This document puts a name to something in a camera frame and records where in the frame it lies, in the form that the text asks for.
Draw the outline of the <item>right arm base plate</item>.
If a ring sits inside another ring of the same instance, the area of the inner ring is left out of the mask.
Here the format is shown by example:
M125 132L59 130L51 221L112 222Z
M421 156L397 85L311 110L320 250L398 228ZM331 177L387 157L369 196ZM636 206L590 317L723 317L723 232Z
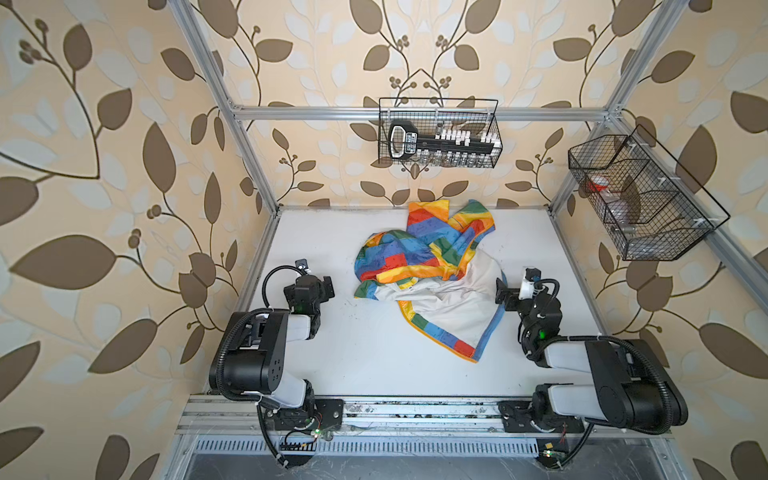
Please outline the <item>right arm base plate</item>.
M537 412L530 400L506 400L497 404L505 433L581 434L584 423L576 417Z

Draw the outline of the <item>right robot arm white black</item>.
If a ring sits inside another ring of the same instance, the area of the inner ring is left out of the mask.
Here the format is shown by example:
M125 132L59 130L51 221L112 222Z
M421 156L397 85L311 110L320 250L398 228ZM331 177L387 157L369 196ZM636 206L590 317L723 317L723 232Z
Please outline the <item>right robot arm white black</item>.
M498 404L508 432L559 429L581 433L590 425L661 435L689 418L687 403L645 340L564 335L560 284L531 270L520 287L496 282L496 303L520 318L524 357L543 369L588 375L585 384L544 383L530 399Z

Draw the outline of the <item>rainbow coloured jacket white lining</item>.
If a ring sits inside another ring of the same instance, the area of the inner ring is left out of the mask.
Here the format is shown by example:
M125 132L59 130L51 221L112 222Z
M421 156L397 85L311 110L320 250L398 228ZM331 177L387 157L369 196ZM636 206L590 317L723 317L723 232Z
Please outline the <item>rainbow coloured jacket white lining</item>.
M458 357L478 362L503 317L507 278L480 249L495 229L476 200L451 212L447 200L413 202L407 226L372 235L354 262L359 299L397 303L409 325Z

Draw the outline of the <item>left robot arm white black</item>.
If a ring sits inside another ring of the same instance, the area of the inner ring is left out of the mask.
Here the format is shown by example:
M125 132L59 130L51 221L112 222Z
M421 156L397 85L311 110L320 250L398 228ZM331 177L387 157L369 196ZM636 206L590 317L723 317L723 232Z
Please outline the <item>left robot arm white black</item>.
M267 296L269 280L282 271L298 275L283 289L285 309L272 307ZM311 274L304 259L270 270L262 284L264 306L230 317L209 371L212 391L275 414L314 418L311 382L287 372L286 352L292 342L315 338L321 326L321 306L334 296L332 279Z

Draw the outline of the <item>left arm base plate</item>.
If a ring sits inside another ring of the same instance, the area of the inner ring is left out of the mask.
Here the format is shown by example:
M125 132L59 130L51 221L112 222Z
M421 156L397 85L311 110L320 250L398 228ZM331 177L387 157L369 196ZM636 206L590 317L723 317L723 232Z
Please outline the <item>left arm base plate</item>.
M326 431L342 425L345 402L340 398L308 399L300 408L271 409L266 425L277 431Z

